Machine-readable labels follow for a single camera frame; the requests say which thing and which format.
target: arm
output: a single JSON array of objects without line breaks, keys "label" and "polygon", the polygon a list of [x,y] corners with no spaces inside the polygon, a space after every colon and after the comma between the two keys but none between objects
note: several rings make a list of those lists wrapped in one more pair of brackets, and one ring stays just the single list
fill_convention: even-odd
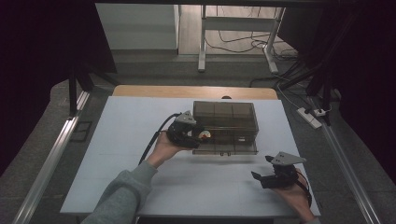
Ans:
[{"label": "arm", "polygon": [[162,132],[153,152],[132,172],[122,171],[105,189],[95,210],[82,223],[132,223],[151,191],[157,168],[185,148],[174,146]]},{"label": "arm", "polygon": [[[306,186],[304,178],[299,173],[299,181]],[[309,208],[305,192],[296,184],[286,189],[273,189],[285,202],[298,214],[300,220],[305,224],[320,224],[320,221],[312,214]]]}]

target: human hand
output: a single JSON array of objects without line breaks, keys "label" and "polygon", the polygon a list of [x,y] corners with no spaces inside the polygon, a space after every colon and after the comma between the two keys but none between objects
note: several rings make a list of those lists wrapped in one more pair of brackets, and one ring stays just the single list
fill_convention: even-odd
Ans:
[{"label": "human hand", "polygon": [[[305,187],[307,185],[305,179],[301,175],[300,169],[296,168],[298,173],[298,181],[300,181]],[[285,202],[296,211],[303,223],[314,220],[315,216],[312,214],[309,208],[308,199],[303,189],[298,185],[294,184],[291,187],[284,189],[272,189],[276,192]]]},{"label": "human hand", "polygon": [[187,150],[186,147],[177,147],[166,136],[166,131],[162,131],[157,138],[157,143],[152,153],[148,156],[147,162],[158,168],[165,161],[174,157],[179,151]]}]

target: gray sleeve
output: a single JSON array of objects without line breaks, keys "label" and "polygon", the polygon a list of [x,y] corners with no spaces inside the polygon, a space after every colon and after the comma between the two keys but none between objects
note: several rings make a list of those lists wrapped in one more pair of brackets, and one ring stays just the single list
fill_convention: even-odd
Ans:
[{"label": "gray sleeve", "polygon": [[132,223],[151,191],[151,179],[157,170],[143,161],[132,172],[122,171],[105,189],[95,210],[84,219],[89,223]]},{"label": "gray sleeve", "polygon": [[305,224],[320,224],[320,221],[319,221],[319,219],[318,219],[318,218],[315,218],[315,219],[314,219],[314,220],[312,220],[312,221],[305,222]]}]

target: white tabletop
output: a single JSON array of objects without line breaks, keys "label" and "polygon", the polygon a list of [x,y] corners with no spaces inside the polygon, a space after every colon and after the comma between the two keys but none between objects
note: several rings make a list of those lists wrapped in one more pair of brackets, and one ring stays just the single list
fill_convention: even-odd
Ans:
[{"label": "white tabletop", "polygon": [[[110,181],[122,170],[137,166],[164,120],[174,113],[192,111],[195,100],[231,101],[110,96],[61,213],[91,213]],[[254,104],[260,129],[256,138],[259,153],[230,157],[177,153],[154,176],[152,192],[139,216],[295,217],[275,193],[263,189],[250,173],[273,174],[266,155],[285,151],[299,156],[281,101],[236,102]],[[301,164],[296,166],[305,174]],[[320,215],[315,198],[312,211]]]}]

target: white wall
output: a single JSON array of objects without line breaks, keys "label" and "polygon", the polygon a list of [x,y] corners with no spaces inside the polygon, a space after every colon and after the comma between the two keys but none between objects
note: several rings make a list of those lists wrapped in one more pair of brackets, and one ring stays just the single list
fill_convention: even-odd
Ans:
[{"label": "white wall", "polygon": [[111,49],[177,49],[178,7],[96,4]]}]

